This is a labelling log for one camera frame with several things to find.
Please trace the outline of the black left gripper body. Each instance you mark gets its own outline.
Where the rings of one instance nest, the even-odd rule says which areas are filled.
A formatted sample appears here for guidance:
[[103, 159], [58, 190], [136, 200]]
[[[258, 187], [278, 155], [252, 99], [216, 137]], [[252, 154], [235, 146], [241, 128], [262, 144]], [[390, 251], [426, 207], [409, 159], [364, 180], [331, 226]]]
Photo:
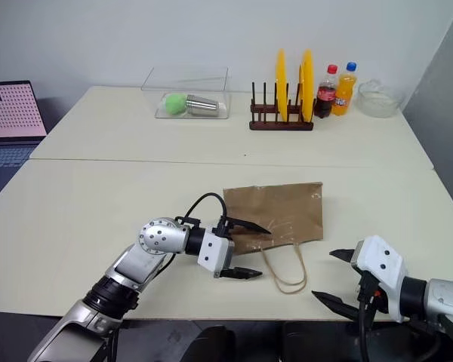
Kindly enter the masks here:
[[220, 258], [221, 268], [218, 271], [214, 272], [214, 278], [222, 278], [222, 273], [225, 273], [226, 270], [230, 270], [231, 261], [233, 257], [233, 250], [235, 243], [232, 240], [230, 229], [233, 226], [230, 224], [230, 221], [227, 216], [222, 216], [217, 224], [216, 228], [213, 228], [213, 233], [219, 238], [225, 239], [226, 251], [224, 256]]

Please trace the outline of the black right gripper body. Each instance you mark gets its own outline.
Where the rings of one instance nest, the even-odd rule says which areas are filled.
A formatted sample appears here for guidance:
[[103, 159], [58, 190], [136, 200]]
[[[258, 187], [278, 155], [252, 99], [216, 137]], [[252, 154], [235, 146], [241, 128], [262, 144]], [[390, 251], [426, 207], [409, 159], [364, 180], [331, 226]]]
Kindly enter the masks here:
[[369, 271], [356, 268], [360, 274], [358, 317], [373, 318], [377, 311], [388, 313], [388, 300], [386, 292], [380, 287], [380, 281]]

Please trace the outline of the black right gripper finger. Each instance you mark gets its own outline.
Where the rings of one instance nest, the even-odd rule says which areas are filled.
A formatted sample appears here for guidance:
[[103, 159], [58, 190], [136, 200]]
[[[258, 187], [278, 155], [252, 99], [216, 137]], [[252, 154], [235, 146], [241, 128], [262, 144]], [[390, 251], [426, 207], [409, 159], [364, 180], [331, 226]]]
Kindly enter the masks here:
[[343, 302], [343, 300], [337, 296], [329, 293], [314, 291], [311, 293], [330, 311], [335, 314], [345, 317], [351, 321], [359, 320], [359, 309]]
[[336, 249], [331, 251], [329, 255], [337, 259], [340, 259], [344, 262], [347, 262], [351, 265], [355, 265], [356, 264], [355, 252], [356, 252], [355, 249]]

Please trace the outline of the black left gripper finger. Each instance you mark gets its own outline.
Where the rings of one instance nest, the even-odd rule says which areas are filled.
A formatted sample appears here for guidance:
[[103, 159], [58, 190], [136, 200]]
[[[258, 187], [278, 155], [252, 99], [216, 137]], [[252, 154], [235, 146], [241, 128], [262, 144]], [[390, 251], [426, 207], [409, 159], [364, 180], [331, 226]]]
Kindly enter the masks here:
[[231, 278], [236, 280], [248, 280], [260, 277], [263, 273], [250, 268], [234, 267], [227, 268], [220, 272], [221, 278]]
[[233, 235], [233, 229], [235, 227], [240, 227], [247, 231], [260, 233], [260, 234], [267, 234], [267, 235], [271, 234], [271, 232], [269, 230], [265, 229], [264, 227], [254, 223], [254, 222], [250, 222], [250, 221], [242, 220], [242, 219], [235, 219], [235, 218], [228, 216], [226, 218], [226, 230], [228, 231], [228, 235]]

